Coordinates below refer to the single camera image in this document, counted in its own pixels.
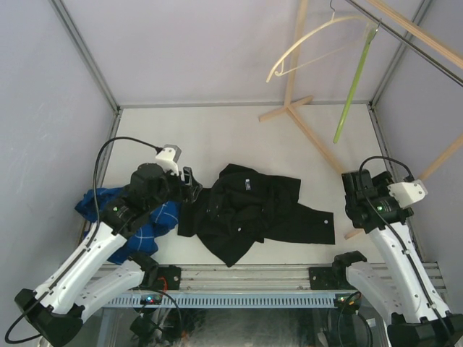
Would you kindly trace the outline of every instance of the white wall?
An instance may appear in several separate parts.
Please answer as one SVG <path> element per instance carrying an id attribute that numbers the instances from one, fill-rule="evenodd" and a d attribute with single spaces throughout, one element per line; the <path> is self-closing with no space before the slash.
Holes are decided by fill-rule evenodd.
<path id="1" fill-rule="evenodd" d="M 358 1 L 372 9 L 366 0 Z M 420 0 L 386 0 L 410 18 Z M 65 0 L 114 96 L 127 104 L 281 102 L 286 77 L 267 75 L 293 44 L 299 0 Z M 360 15 L 334 0 L 336 16 Z M 384 22 L 395 27 L 391 20 Z M 309 0 L 305 32 L 331 18 L 328 0 Z M 327 28 L 302 46 L 300 63 L 361 39 L 361 22 Z M 398 43 L 380 31 L 355 100 L 370 100 Z M 294 98 L 345 100 L 363 42 L 303 67 Z"/>
<path id="2" fill-rule="evenodd" d="M 0 11 L 0 333 L 77 244 L 73 210 L 91 183 L 112 112 L 47 0 Z M 12 338 L 36 331 L 22 322 Z"/>
<path id="3" fill-rule="evenodd" d="M 463 51 L 463 2 L 434 1 L 423 23 Z M 463 71 L 439 58 L 463 76 Z M 378 104 L 391 154 L 416 176 L 463 132 L 463 88 L 408 52 Z M 427 260 L 437 260 L 454 308 L 463 312 L 463 148 L 426 182 L 429 195 L 416 204 L 416 232 Z"/>

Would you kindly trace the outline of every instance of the black shirt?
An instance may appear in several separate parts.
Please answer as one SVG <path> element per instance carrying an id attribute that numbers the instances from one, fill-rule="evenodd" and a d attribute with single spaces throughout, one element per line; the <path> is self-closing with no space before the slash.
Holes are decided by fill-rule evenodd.
<path id="1" fill-rule="evenodd" d="M 228 267 L 264 239 L 334 244 L 333 213 L 298 204 L 300 184 L 229 164 L 194 204 L 183 204 L 178 234 L 197 234 Z"/>

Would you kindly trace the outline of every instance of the black cable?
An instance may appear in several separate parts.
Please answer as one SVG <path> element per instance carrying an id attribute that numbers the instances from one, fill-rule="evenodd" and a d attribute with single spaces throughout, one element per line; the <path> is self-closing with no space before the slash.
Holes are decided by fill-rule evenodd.
<path id="1" fill-rule="evenodd" d="M 96 220 L 96 227 L 95 227 L 95 230 L 93 231 L 91 237 L 90 237 L 90 240 L 89 242 L 86 244 L 86 247 L 89 247 L 94 238 L 95 238 L 95 235 L 98 231 L 98 229 L 100 228 L 100 210 L 98 208 L 98 201 L 96 199 L 96 179 L 97 179 L 97 175 L 98 175 L 98 167 L 100 165 L 100 159 L 101 159 L 101 156 L 103 155 L 103 151 L 105 150 L 105 148 L 112 142 L 114 141 L 117 141 L 117 140 L 129 140 L 129 141 L 133 141 L 133 142 L 138 142 L 138 143 L 141 143 L 142 145 L 146 145 L 148 147 L 151 147 L 151 148 L 154 148 L 156 150 L 157 153 L 160 153 L 162 151 L 162 148 L 160 147 L 157 147 L 155 145 L 152 145 L 148 142 L 145 142 L 145 141 L 142 141 L 142 140 L 139 140 L 139 139 L 135 139 L 133 137 L 127 137 L 127 136 L 120 136 L 120 137 L 113 137 L 112 139 L 109 139 L 108 141 L 106 141 L 100 148 L 100 150 L 98 151 L 98 155 L 96 157 L 96 161 L 95 161 L 95 168 L 93 169 L 93 201 L 95 203 L 95 209 L 96 209 L 96 215 L 97 215 L 97 220 Z M 129 223 L 129 221 L 127 221 L 122 227 L 121 227 L 121 230 Z M 39 304 L 43 298 L 45 298 L 45 296 L 48 295 L 48 293 L 51 292 L 51 289 L 53 289 L 57 284 L 58 282 L 64 277 L 64 275 L 66 275 L 69 270 L 75 265 L 75 263 L 81 258 L 81 256 L 83 256 L 84 254 L 86 253 L 86 250 L 82 250 L 81 253 L 79 253 L 72 261 L 71 263 L 64 269 L 64 271 L 62 273 L 60 273 L 56 279 L 51 283 L 51 285 L 48 287 L 50 289 L 50 291 L 46 291 L 45 293 L 42 294 L 42 296 L 28 309 L 26 310 L 23 314 L 21 314 L 21 316 L 15 320 L 13 322 L 13 324 L 8 328 L 7 330 L 7 333 L 5 334 L 5 342 L 10 344 L 10 345 L 15 345 L 15 344 L 18 344 L 18 343 L 24 343 L 24 342 L 28 342 L 30 340 L 34 340 L 36 338 L 39 338 L 41 337 L 41 334 L 38 334 L 38 335 L 35 335 L 35 336 L 31 336 L 30 338 L 25 338 L 25 339 L 22 339 L 22 340 L 10 340 L 9 339 L 9 334 L 11 334 L 11 332 L 13 331 L 14 327 L 16 327 L 16 325 L 30 312 L 31 309 L 33 309 L 35 307 L 35 305 Z"/>
<path id="2" fill-rule="evenodd" d="M 357 313 L 357 316 L 363 322 L 365 329 L 367 330 L 368 346 L 373 347 L 373 332 L 371 331 L 370 325 L 368 324 L 367 320 L 365 319 L 365 317 L 362 316 L 360 312 Z"/>
<path id="3" fill-rule="evenodd" d="M 441 316 L 441 314 L 439 313 L 439 311 L 433 307 L 434 305 L 434 301 L 432 300 L 430 294 L 428 293 L 428 290 L 426 289 L 426 285 L 425 283 L 423 282 L 422 278 L 421 278 L 421 275 L 420 273 L 418 272 L 418 269 L 417 269 L 417 266 L 415 264 L 415 262 L 413 261 L 412 257 L 410 256 L 410 254 L 407 252 L 407 245 L 405 244 L 405 242 L 402 240 L 402 238 L 400 237 L 399 233 L 397 233 L 397 231 L 394 229 L 394 227 L 389 224 L 384 218 L 383 216 L 376 210 L 376 208 L 373 206 L 373 203 L 371 202 L 370 198 L 365 194 L 365 187 L 363 185 L 363 182 L 362 182 L 362 170 L 363 170 L 363 167 L 365 166 L 366 163 L 368 163 L 369 161 L 373 160 L 373 159 L 383 159 L 383 160 L 387 160 L 389 162 L 392 162 L 392 163 L 396 163 L 396 164 L 399 164 L 400 166 L 402 166 L 406 171 L 407 173 L 409 174 L 409 178 L 413 179 L 413 175 L 412 175 L 412 172 L 410 171 L 409 167 L 407 165 L 405 165 L 404 163 L 402 163 L 401 161 L 397 160 L 397 159 L 393 159 L 393 158 L 390 158 L 390 157 L 386 157 L 386 156 L 382 156 L 382 155 L 375 155 L 373 157 L 369 157 L 367 159 L 365 159 L 363 161 L 363 163 L 360 165 L 360 168 L 359 168 L 359 180 L 360 180 L 360 191 L 362 192 L 363 194 L 363 197 L 367 200 L 369 206 L 371 207 L 371 209 L 375 212 L 376 215 L 378 215 L 378 217 L 383 221 L 384 225 L 387 226 L 389 228 L 389 230 L 391 230 L 392 234 L 399 240 L 399 243 L 400 245 L 402 246 L 402 251 L 403 253 L 407 256 L 407 259 L 409 260 L 410 262 L 410 265 L 412 266 L 413 268 L 413 272 L 415 273 L 417 279 L 418 279 L 418 282 L 420 283 L 420 286 L 421 286 L 421 289 L 423 291 L 423 293 L 425 294 L 425 297 L 426 299 L 428 300 L 428 304 L 429 306 L 433 309 L 434 311 L 434 314 L 436 315 L 436 317 L 438 318 L 439 322 L 443 325 L 443 328 L 444 330 L 446 331 L 446 334 L 447 334 L 447 337 L 449 339 L 449 342 L 451 343 L 451 333 L 450 333 L 450 330 L 449 328 L 447 327 L 447 324 L 443 321 L 443 318 Z"/>
<path id="4" fill-rule="evenodd" d="M 341 347 L 344 347 L 344 344 L 342 343 L 342 340 L 341 340 L 341 317 L 342 317 L 342 312 L 344 312 L 344 309 L 347 307 L 347 305 L 349 304 L 351 299 L 354 296 L 359 295 L 359 294 L 361 294 L 359 291 L 356 291 L 355 293 L 350 294 L 347 297 L 346 301 L 344 302 L 344 305 L 342 305 L 341 312 L 339 313 L 339 317 L 338 317 L 338 339 L 339 339 L 339 343 L 341 344 Z"/>
<path id="5" fill-rule="evenodd" d="M 14 322 L 13 324 L 8 328 L 7 330 L 7 333 L 5 334 L 5 342 L 8 343 L 9 345 L 19 345 L 20 343 L 24 343 L 24 342 L 28 342 L 28 341 L 31 341 L 31 340 L 35 340 L 36 338 L 39 338 L 41 337 L 42 335 L 41 334 L 37 334 L 37 335 L 34 335 L 34 336 L 31 336 L 30 338 L 23 338 L 22 340 L 10 340 L 9 339 L 9 335 L 12 333 L 14 327 L 16 327 L 17 323 L 21 322 L 22 318 L 26 317 L 30 311 L 32 311 L 32 309 L 37 306 L 42 300 L 43 298 L 45 298 L 45 296 L 48 295 L 48 292 L 46 291 L 45 293 L 43 293 L 41 295 L 40 298 L 38 298 L 38 300 L 32 304 L 28 309 L 26 309 L 24 311 L 23 314 L 21 314 Z"/>
<path id="6" fill-rule="evenodd" d="M 179 326 L 180 326 L 180 334 L 179 334 L 179 338 L 182 337 L 182 334 L 183 334 L 183 319 L 182 319 L 182 313 L 180 312 L 180 307 L 178 305 L 178 303 L 175 301 L 174 298 L 172 298 L 170 295 L 168 295 L 165 291 L 159 291 L 158 289 L 150 289 L 150 291 L 154 291 L 156 293 L 159 293 L 161 295 L 165 295 L 169 298 L 170 301 L 172 301 L 172 304 L 174 304 L 175 308 L 177 309 L 177 312 L 179 314 L 179 319 L 180 319 L 180 323 L 179 323 Z"/>

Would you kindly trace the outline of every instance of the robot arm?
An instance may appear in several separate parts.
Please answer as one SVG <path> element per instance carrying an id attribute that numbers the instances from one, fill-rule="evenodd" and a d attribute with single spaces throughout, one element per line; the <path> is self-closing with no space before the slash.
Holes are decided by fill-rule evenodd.
<path id="1" fill-rule="evenodd" d="M 448 346 L 463 335 L 463 316 L 450 309 L 431 283 L 412 243 L 409 206 L 426 194 L 422 182 L 394 183 L 389 172 L 342 175 L 346 213 L 363 228 L 391 271 L 397 294 L 359 252 L 335 257 L 335 273 L 362 292 L 388 325 L 392 347 Z"/>
<path id="2" fill-rule="evenodd" d="M 34 291 L 22 289 L 15 301 L 27 321 L 53 346 L 64 346 L 82 324 L 104 304 L 124 291 L 150 287 L 157 279 L 158 264 L 136 253 L 113 273 L 88 285 L 102 264 L 144 226 L 149 215 L 168 200 L 194 202 L 202 189 L 184 168 L 177 166 L 181 150 L 167 145 L 155 163 L 146 163 L 132 174 L 130 184 L 106 204 L 101 222 L 95 223 L 64 264 Z"/>

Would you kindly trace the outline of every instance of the white work surface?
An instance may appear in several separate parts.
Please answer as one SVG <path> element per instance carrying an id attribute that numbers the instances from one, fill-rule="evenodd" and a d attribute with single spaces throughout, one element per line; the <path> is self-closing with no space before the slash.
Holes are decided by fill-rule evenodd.
<path id="1" fill-rule="evenodd" d="M 344 212 L 341 177 L 286 115 L 259 123 L 258 116 L 275 106 L 220 106 L 189 108 L 129 108 L 122 114 L 117 136 L 131 136 L 157 146 L 178 145 L 179 167 L 189 166 L 195 178 L 211 187 L 229 163 L 254 168 L 270 175 L 302 180 L 299 203 L 334 213 L 335 245 L 290 244 L 265 240 L 254 243 L 237 264 L 326 264 L 337 254 L 361 251 L 369 262 L 383 262 L 369 237 L 361 234 L 348 241 L 344 234 L 352 222 Z M 352 105 L 341 139 L 332 143 L 343 105 L 308 105 L 298 108 L 304 120 L 333 151 L 347 170 L 356 170 L 371 155 L 380 155 L 378 141 L 366 105 Z M 146 146 L 120 140 L 114 143 L 104 186 L 127 184 L 141 163 L 152 162 L 155 152 Z M 372 174 L 385 169 L 381 160 L 367 165 Z M 178 236 L 177 231 L 156 239 L 153 255 L 161 264 L 223 264 L 197 236 Z"/>

